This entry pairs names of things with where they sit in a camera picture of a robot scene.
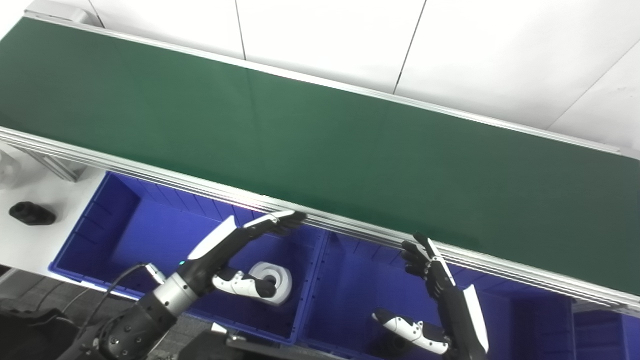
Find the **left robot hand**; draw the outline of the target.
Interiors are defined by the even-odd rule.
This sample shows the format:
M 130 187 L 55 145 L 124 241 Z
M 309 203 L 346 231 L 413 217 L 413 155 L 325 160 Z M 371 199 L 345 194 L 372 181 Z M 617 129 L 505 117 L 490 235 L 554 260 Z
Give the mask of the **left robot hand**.
M 228 217 L 192 249 L 176 270 L 181 289 L 196 300 L 214 290 L 244 297 L 273 297 L 277 291 L 274 283 L 231 268 L 228 263 L 253 240 L 269 233 L 286 235 L 306 219 L 307 214 L 297 210 L 270 212 L 241 226 L 234 216 Z

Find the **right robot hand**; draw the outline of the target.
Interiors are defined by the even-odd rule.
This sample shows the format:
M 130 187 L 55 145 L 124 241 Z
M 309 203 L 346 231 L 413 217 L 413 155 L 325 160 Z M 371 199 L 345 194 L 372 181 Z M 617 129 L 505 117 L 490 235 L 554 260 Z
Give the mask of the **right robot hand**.
M 401 244 L 405 271 L 423 280 L 436 303 L 441 326 L 414 321 L 383 307 L 375 308 L 371 317 L 396 337 L 444 360 L 487 360 L 489 335 L 474 285 L 460 289 L 434 242 L 420 232 L 413 238 L 414 242 Z

